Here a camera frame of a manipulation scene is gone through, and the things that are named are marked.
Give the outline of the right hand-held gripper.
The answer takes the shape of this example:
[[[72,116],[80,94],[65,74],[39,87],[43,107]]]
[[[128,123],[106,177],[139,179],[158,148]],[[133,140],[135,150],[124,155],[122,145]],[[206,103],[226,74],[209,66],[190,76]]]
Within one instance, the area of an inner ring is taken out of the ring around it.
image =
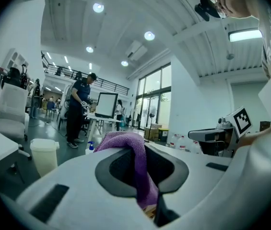
[[[200,142],[215,142],[219,156],[232,158],[240,138],[252,128],[252,121],[244,106],[221,117],[216,128],[192,130],[188,138]]]

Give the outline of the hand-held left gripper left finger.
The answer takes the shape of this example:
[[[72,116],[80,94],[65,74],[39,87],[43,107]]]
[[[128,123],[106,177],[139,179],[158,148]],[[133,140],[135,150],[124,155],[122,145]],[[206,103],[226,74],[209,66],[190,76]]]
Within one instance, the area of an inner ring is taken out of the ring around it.
[[[156,225],[137,204],[136,189],[111,175],[108,167],[101,177],[109,182],[109,193],[98,182],[100,162],[110,164],[130,152],[111,148],[73,158],[30,185],[12,200],[1,195],[7,209],[27,230],[154,230]],[[119,197],[120,190],[131,190]]]

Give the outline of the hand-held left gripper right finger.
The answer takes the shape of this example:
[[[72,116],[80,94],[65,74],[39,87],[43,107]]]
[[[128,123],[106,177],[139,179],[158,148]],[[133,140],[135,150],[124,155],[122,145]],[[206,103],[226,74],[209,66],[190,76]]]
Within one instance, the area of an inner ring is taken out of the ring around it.
[[[188,213],[207,196],[231,158],[179,151],[145,144],[147,171],[158,188],[154,223],[164,226]]]

